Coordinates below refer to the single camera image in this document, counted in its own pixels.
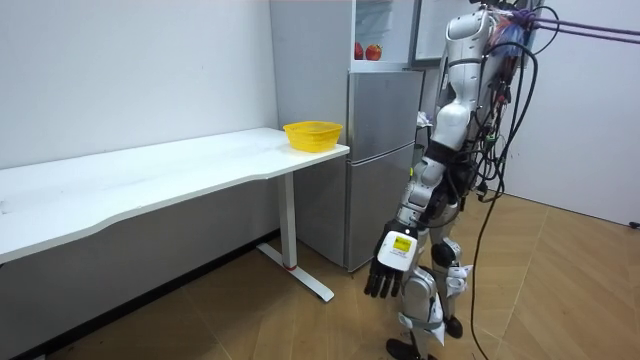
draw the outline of desk tabletop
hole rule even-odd
[[[259,128],[0,170],[0,264],[348,152],[298,151],[284,132]]]

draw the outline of yellow bowl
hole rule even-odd
[[[338,142],[342,125],[324,121],[304,121],[284,126],[284,132],[294,149],[323,152]]]

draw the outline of wooden floor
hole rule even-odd
[[[486,209],[469,201],[455,228],[465,263]],[[476,324],[490,359],[640,359],[640,232],[504,197],[481,249]],[[335,292],[329,304],[253,251],[50,359],[383,360],[387,338],[407,340],[397,300],[362,293],[368,269],[346,274],[302,244],[299,263]],[[440,360],[481,359],[469,306],[467,292],[464,338],[432,345]]]

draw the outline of apple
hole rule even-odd
[[[357,42],[357,41],[356,41],[356,46],[355,46],[355,49],[354,49],[353,57],[356,60],[364,59],[364,50],[362,50],[362,45],[360,45],[360,43]]]
[[[382,57],[382,47],[378,44],[367,46],[367,60],[378,61]]]

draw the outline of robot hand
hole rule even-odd
[[[417,248],[417,231],[397,220],[391,220],[384,226],[382,237],[373,253],[369,279],[364,288],[366,295],[375,298],[398,296],[404,272],[411,268]]]

